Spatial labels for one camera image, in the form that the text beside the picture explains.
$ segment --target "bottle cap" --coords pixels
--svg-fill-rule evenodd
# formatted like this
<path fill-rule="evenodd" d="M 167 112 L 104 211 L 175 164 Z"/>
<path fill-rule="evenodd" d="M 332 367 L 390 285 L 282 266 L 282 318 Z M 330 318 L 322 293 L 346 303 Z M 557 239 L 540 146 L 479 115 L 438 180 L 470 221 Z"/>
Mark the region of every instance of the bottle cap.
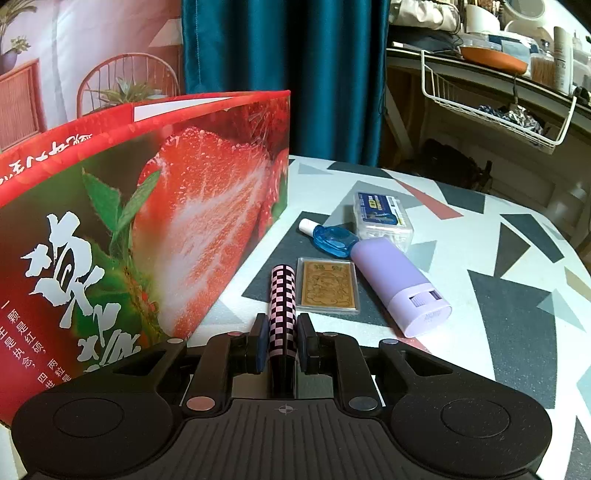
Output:
<path fill-rule="evenodd" d="M 306 235 L 313 236 L 314 228 L 319 226 L 319 223 L 313 222 L 307 218 L 302 219 L 300 222 L 300 232 L 305 233 Z"/>

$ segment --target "white wire rack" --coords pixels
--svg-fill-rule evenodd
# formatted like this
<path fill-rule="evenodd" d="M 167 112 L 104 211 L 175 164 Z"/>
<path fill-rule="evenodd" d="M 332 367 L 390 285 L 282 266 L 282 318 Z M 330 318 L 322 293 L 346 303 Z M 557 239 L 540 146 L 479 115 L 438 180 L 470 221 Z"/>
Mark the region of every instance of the white wire rack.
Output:
<path fill-rule="evenodd" d="M 577 98 L 573 97 L 569 114 L 560 128 L 558 136 L 553 140 L 552 138 L 531 132 L 517 124 L 503 120 L 502 118 L 495 117 L 489 113 L 481 112 L 474 107 L 460 103 L 458 97 L 462 92 L 461 88 L 448 82 L 446 79 L 433 72 L 433 70 L 425 64 L 424 50 L 421 52 L 421 85 L 423 88 L 423 95 L 433 100 L 436 104 L 441 105 L 443 108 L 475 120 L 483 125 L 503 131 L 550 155 L 552 155 L 556 146 L 564 141 L 569 130 L 570 122 L 573 119 L 574 108 L 577 105 Z"/>

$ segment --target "desk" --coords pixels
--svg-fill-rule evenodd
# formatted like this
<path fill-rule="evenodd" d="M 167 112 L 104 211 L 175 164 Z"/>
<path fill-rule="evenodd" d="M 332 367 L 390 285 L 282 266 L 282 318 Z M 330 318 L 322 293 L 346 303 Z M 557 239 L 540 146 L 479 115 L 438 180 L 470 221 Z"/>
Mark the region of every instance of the desk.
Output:
<path fill-rule="evenodd" d="M 257 313 L 267 312 L 273 266 L 326 257 L 297 231 L 301 218 L 349 226 L 354 192 L 389 193 L 400 199 L 415 229 L 407 255 L 453 306 L 446 324 L 402 340 L 533 396 L 547 409 L 554 430 L 540 476 L 563 480 L 569 469 L 569 480 L 589 478 L 591 278 L 554 226 L 505 200 L 378 168 L 293 157 L 289 175 L 287 210 L 189 345 L 247 331 Z M 352 335 L 366 346 L 400 338 L 363 284 L 360 297 L 357 316 L 311 314 L 315 329 Z M 7 449 L 0 443 L 0 453 Z"/>

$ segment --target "blue curtain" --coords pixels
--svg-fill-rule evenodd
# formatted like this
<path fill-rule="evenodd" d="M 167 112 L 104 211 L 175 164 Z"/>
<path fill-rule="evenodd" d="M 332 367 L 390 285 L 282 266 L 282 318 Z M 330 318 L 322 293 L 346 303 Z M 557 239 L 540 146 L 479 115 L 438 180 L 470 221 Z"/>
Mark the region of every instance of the blue curtain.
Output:
<path fill-rule="evenodd" d="M 188 93 L 291 90 L 290 152 L 375 166 L 389 0 L 183 0 Z"/>

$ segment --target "wooden cabinet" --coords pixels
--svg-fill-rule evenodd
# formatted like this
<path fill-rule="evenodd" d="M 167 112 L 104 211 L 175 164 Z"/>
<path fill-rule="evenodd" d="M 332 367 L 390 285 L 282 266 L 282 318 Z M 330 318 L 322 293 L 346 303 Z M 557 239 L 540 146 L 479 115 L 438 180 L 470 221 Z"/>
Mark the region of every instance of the wooden cabinet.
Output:
<path fill-rule="evenodd" d="M 0 75 L 0 151 L 45 130 L 35 59 Z"/>

